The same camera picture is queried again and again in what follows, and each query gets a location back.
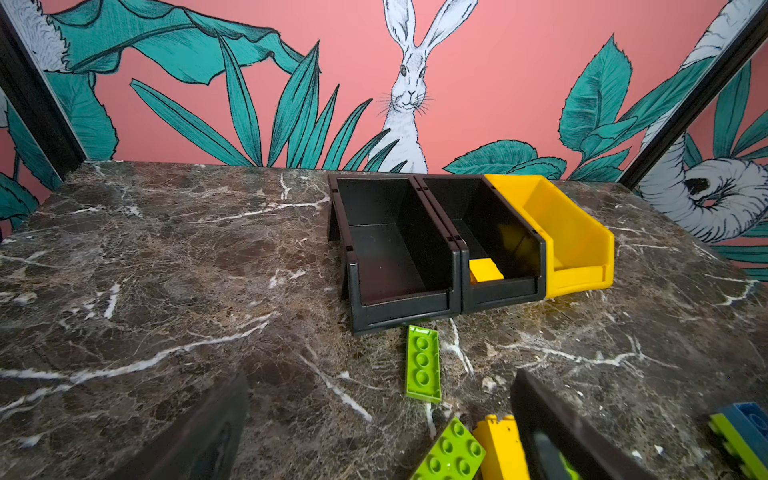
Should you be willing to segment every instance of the black storage bin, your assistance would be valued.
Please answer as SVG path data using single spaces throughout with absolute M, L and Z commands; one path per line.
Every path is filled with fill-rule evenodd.
M 329 175 L 328 239 L 343 243 L 356 335 L 458 315 L 460 252 L 413 176 Z
M 547 295 L 546 243 L 482 175 L 416 175 L 462 252 L 462 312 Z M 469 261 L 490 258 L 504 276 L 472 284 Z

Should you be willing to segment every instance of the rabbit head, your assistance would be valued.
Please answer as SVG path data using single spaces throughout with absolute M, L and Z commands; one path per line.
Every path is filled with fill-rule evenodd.
M 397 111 L 414 111 L 424 102 L 429 52 L 445 40 L 469 18 L 478 0 L 446 0 L 440 8 L 424 41 L 418 47 L 413 42 L 416 18 L 412 0 L 384 0 L 384 16 L 389 34 L 402 48 L 402 63 L 392 86 L 389 107 Z

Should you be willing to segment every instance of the blue lego brick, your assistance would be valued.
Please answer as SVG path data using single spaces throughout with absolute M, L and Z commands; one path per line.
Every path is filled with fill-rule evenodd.
M 768 465 L 768 415 L 756 403 L 734 403 L 720 410 L 757 458 Z

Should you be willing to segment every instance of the yellow lego brick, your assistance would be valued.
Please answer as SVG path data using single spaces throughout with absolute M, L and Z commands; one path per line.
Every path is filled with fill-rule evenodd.
M 478 283 L 503 280 L 504 276 L 490 258 L 476 258 L 469 261 L 469 279 L 472 283 Z
M 497 420 L 496 415 L 487 415 L 472 434 L 486 451 L 480 464 L 483 480 L 530 480 L 514 416 Z

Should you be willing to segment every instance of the rabbit ear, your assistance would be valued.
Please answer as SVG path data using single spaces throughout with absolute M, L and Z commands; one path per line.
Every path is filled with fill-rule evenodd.
M 456 31 L 464 21 L 469 18 L 472 10 L 478 4 L 478 0 L 445 0 L 440 12 L 437 12 L 435 21 L 429 27 L 427 36 L 421 47 L 425 49 L 427 55 L 441 41 Z
M 413 31 L 416 30 L 416 13 L 412 0 L 384 0 L 384 18 L 389 34 L 400 48 L 413 48 Z

